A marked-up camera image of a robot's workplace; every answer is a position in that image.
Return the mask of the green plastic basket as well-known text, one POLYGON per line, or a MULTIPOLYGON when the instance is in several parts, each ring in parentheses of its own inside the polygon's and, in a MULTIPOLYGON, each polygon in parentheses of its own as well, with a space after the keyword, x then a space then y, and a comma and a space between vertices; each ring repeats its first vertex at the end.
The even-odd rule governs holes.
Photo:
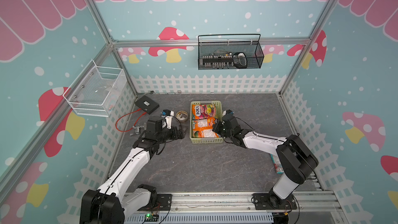
POLYGON ((199 105, 199 104, 213 104, 216 107, 217 114, 214 118, 216 118, 218 121, 221 120, 222 118, 222 106, 220 101, 193 101, 191 102, 191 110, 190 110, 190 140, 194 144, 211 144, 211 143, 222 143, 223 138, 219 136, 218 138, 193 138, 192 137, 192 123, 193 123, 193 118, 192 118, 192 105, 199 105))

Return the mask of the orange candy bag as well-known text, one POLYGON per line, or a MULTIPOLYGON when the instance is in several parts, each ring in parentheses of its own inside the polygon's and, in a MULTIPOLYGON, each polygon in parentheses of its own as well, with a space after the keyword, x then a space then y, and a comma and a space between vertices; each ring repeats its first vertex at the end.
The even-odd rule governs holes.
POLYGON ((194 120, 192 123, 193 138, 218 138, 219 135, 212 131, 212 127, 217 123, 217 119, 210 117, 207 119, 194 120))

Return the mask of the yellow Fox's fruits bag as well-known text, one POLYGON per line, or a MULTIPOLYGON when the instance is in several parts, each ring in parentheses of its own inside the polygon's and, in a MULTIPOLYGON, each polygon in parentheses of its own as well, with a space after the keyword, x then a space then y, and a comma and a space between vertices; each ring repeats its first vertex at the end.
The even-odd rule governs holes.
POLYGON ((215 117, 217 114, 216 107, 213 104, 192 105, 193 120, 202 120, 215 117))

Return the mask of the teal candy bag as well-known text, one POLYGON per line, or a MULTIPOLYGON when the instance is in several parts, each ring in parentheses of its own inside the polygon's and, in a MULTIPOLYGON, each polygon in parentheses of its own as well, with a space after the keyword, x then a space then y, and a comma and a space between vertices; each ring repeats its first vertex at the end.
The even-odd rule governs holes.
POLYGON ((276 155, 271 155, 271 159, 272 159, 274 168, 276 170, 276 173, 277 174, 284 174, 284 169, 282 167, 282 163, 281 163, 279 157, 276 156, 276 155))

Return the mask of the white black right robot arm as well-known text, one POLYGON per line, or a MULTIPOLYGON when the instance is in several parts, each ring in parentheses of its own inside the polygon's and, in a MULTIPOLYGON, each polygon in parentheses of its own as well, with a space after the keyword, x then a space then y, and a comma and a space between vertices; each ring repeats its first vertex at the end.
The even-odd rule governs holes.
POLYGON ((278 138, 243 129, 233 113, 227 113, 217 120, 212 131, 230 139, 236 146, 263 151, 279 158, 284 173, 269 192, 269 198, 274 203, 280 203, 291 196, 319 164, 316 156, 298 135, 278 138))

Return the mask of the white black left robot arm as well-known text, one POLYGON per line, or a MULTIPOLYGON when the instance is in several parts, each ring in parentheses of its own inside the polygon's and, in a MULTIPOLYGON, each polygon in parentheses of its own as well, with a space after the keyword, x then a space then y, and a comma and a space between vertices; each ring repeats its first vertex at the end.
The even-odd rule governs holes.
POLYGON ((153 213, 170 207, 154 186, 141 184, 132 194, 126 192, 153 156, 161 154, 167 143, 185 137, 186 128, 182 124, 173 126, 173 119, 173 116, 148 119, 145 131, 120 167, 97 190, 88 190, 83 195, 81 224, 123 224, 137 211, 153 213))

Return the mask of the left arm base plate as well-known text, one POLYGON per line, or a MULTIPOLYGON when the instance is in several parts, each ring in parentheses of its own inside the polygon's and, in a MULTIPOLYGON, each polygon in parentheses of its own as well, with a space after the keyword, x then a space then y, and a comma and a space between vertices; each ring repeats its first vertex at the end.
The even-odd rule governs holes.
POLYGON ((168 211, 171 209, 172 194, 156 194, 150 196, 149 202, 143 205, 138 211, 155 212, 155 211, 168 211))

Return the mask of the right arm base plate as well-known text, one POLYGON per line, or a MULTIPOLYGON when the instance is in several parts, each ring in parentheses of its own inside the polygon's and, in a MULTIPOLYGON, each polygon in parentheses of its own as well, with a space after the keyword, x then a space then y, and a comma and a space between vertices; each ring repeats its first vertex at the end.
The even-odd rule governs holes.
POLYGON ((284 200, 278 196, 269 193, 254 193, 251 198, 252 204, 255 205, 256 210, 285 210, 291 211, 297 209, 297 202, 290 194, 284 200))

